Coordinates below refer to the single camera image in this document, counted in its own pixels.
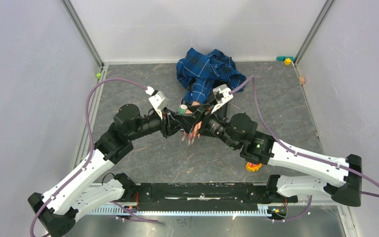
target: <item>white wall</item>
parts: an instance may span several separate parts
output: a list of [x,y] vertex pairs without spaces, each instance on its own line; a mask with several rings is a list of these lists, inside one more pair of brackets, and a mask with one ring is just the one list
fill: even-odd
[[70,171],[97,69],[60,1],[0,0],[0,237],[29,236],[28,196]]
[[[379,1],[335,1],[299,70],[326,152],[360,155],[379,182]],[[352,212],[362,237],[379,236],[379,198]]]
[[295,56],[324,0],[72,0],[105,62]]

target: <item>marble-patterned floor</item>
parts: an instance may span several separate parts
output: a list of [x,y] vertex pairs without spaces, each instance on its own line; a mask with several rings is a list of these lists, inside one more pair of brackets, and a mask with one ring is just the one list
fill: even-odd
[[[267,124],[280,139],[294,146],[321,153],[319,140],[293,66],[283,62],[239,62],[237,69],[257,80],[260,108]],[[171,100],[168,108],[178,108],[186,90],[176,80],[175,64],[110,65],[106,79],[133,79],[164,92]],[[252,84],[235,94],[228,107],[228,118],[246,112],[261,125],[253,100]],[[125,82],[104,85],[93,135],[95,141],[108,129],[118,109],[136,104],[141,114],[151,108],[148,96]],[[179,132],[165,139],[160,132],[133,141],[134,150],[108,172],[125,172],[135,182],[266,182],[271,174],[301,175],[282,167],[262,166],[248,172],[239,151],[232,151],[222,141],[201,137],[191,145],[181,141]]]

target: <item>cable clip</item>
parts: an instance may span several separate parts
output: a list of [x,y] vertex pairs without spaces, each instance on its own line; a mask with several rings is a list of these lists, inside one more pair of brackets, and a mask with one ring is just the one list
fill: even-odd
[[148,86],[148,89],[145,90],[145,92],[146,92],[146,94],[152,96],[152,95],[153,95],[153,92],[154,92],[154,89],[153,89],[153,87]]

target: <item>metal bracket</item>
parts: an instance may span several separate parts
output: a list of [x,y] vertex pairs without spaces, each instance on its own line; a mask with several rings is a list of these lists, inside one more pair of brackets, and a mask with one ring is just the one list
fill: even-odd
[[153,93],[155,93],[155,90],[150,86],[148,86],[146,93],[152,95],[149,97],[149,102],[153,106],[157,115],[159,115],[160,119],[162,120],[162,110],[169,104],[169,98],[162,91],[157,91],[156,94],[153,95]]
[[213,94],[216,97],[217,104],[214,106],[211,113],[214,113],[231,99],[233,99],[233,95],[230,94],[231,90],[227,87],[227,85],[223,84],[213,89]]

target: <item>yellow toy block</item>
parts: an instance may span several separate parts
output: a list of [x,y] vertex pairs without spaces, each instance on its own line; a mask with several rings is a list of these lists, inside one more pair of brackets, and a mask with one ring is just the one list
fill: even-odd
[[261,166],[262,166],[261,163],[259,163],[259,164],[252,164],[252,163],[248,162],[246,164],[246,169],[248,171],[250,171],[250,172],[255,172],[255,171],[258,171]]
[[286,59],[284,60],[284,64],[285,64],[285,65],[290,65],[290,64],[291,64],[291,59],[286,58]]

